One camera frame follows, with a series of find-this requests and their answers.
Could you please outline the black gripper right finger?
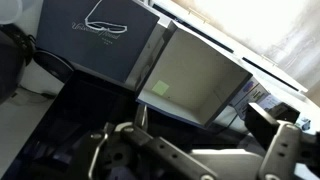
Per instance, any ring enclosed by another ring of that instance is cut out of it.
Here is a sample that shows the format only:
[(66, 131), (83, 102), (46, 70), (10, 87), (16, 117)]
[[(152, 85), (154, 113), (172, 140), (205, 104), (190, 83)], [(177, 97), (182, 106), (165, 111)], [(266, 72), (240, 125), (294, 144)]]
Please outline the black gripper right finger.
[(301, 130), (282, 122), (258, 171), (259, 180), (292, 180), (300, 149)]

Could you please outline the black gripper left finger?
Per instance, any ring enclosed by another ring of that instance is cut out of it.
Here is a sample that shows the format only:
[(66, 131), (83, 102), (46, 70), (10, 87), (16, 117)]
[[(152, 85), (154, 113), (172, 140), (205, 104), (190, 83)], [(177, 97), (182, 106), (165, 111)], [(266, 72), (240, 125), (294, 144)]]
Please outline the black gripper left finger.
[(115, 131), (134, 151), (150, 157), (183, 180), (218, 180), (216, 172), (192, 158), (162, 137), (152, 137), (132, 122), (121, 123)]

